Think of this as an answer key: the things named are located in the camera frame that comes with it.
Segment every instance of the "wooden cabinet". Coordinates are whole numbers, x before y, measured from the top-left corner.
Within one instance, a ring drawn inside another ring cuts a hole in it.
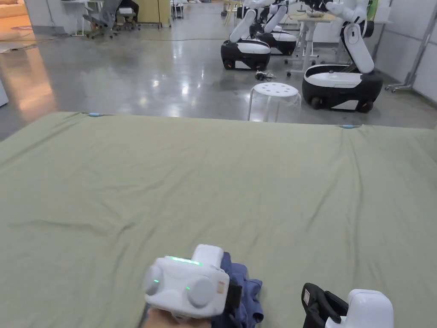
[[[135,0],[135,2],[139,5],[138,21],[169,25],[170,0]]]

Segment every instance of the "bed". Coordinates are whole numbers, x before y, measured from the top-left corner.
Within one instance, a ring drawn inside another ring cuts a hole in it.
[[[264,282],[264,327],[305,282],[380,290],[434,327],[437,132],[56,113],[0,143],[0,322],[136,328],[156,257],[222,247]]]

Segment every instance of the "green led light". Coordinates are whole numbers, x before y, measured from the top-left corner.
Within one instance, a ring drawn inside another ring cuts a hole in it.
[[[202,263],[199,263],[199,262],[197,262],[197,261],[187,260],[186,258],[176,258],[176,257],[172,257],[171,259],[172,259],[173,261],[178,261],[178,262],[190,263],[190,264],[195,264],[195,265],[202,265]]]

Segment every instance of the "button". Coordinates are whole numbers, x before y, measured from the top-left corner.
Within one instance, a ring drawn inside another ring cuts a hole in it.
[[[214,286],[205,276],[192,281],[187,289],[188,300],[197,308],[207,306],[214,296]]]
[[[144,292],[147,295],[153,295],[158,291],[158,287],[162,283],[163,271],[157,265],[152,265],[146,273],[144,279]]]

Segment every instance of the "chair wheel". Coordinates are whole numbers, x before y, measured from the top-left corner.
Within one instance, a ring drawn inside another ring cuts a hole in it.
[[[319,97],[313,97],[311,99],[311,107],[315,110],[322,108],[322,100]]]

